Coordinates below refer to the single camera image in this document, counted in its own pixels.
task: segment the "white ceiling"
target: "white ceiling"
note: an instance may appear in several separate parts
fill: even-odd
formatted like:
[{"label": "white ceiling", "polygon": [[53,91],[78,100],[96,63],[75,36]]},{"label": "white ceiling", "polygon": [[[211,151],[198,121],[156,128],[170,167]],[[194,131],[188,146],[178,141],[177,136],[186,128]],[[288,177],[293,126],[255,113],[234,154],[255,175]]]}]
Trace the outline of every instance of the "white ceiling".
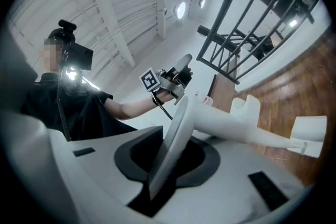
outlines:
[{"label": "white ceiling", "polygon": [[[158,38],[158,24],[170,29],[177,17],[173,7],[191,0],[16,0],[8,27],[28,63],[42,73],[44,38],[65,19],[77,25],[76,42],[94,50],[86,77],[103,87],[124,68],[134,68],[141,53]],[[162,16],[160,6],[168,8]]]}]

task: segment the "railing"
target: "railing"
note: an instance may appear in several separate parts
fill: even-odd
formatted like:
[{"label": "railing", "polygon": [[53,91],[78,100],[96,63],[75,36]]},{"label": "railing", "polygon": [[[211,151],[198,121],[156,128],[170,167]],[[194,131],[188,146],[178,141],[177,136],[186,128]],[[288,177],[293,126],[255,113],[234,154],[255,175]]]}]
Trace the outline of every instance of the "railing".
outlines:
[{"label": "railing", "polygon": [[[265,35],[258,37],[254,33],[256,29],[259,27],[259,25],[263,22],[263,20],[266,18],[268,13],[274,9],[277,2],[279,0],[270,0],[266,10],[261,15],[261,17],[258,19],[255,26],[252,28],[249,33],[244,34],[240,30],[238,30],[238,27],[240,23],[243,21],[244,17],[246,16],[247,12],[251,8],[254,0],[250,0],[243,11],[241,17],[239,18],[238,22],[234,26],[234,28],[231,30],[229,34],[218,34],[218,29],[226,16],[229,7],[231,5],[233,0],[224,0],[222,3],[222,6],[219,10],[219,13],[217,15],[217,18],[212,26],[212,28],[209,30],[203,26],[200,26],[198,29],[198,32],[204,36],[206,36],[206,40],[196,58],[196,60],[203,62],[204,64],[210,66],[211,68],[218,71],[220,74],[231,80],[232,82],[239,84],[239,79],[249,73],[251,70],[256,68],[259,64],[261,64],[263,61],[265,61],[269,56],[271,56],[274,52],[276,52],[289,38],[290,36],[302,25],[302,23],[308,18],[311,23],[314,23],[314,19],[311,15],[312,9],[315,7],[318,0],[313,0],[312,4],[308,6],[303,0],[292,0],[285,12],[282,14],[278,22],[274,25],[274,27],[270,30],[270,32]],[[284,23],[285,19],[290,15],[290,13],[293,11],[294,8],[299,8],[301,10],[301,19],[300,22],[298,22],[295,27],[292,27],[291,31],[286,35],[282,36],[281,33],[278,31],[278,28],[281,26],[281,24]],[[270,46],[271,43],[271,36],[276,33],[277,36],[281,39],[281,41],[274,47]],[[210,60],[204,59],[205,53],[209,50],[209,47],[211,43],[214,42],[215,48],[212,52],[212,55],[210,57]],[[231,62],[233,60],[237,60],[237,58],[240,57],[241,48],[244,44],[250,44],[253,49],[249,51],[249,54],[246,55],[245,58],[239,59],[239,63],[235,63],[234,65],[231,65]],[[228,57],[223,61],[223,54],[224,50],[228,50]],[[217,64],[214,64],[214,60],[217,58],[217,56],[220,54],[219,62]],[[254,56],[258,61],[250,66],[247,70],[240,73],[238,76],[236,76],[236,70],[245,63],[251,56]]]}]

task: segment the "brown floor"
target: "brown floor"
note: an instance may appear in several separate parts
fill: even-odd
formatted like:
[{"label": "brown floor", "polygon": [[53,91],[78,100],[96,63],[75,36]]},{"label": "brown floor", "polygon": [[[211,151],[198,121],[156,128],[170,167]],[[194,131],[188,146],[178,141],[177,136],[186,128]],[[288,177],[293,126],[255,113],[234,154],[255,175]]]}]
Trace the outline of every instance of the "brown floor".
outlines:
[{"label": "brown floor", "polygon": [[251,90],[238,94],[232,82],[218,75],[211,97],[214,107],[229,112],[234,97],[246,99],[248,94],[261,103],[258,127],[285,137],[290,136],[297,116],[328,117],[319,158],[301,156],[286,149],[253,146],[295,174],[304,185],[314,183],[331,148],[336,122],[336,35],[329,31],[324,33],[309,52]]}]

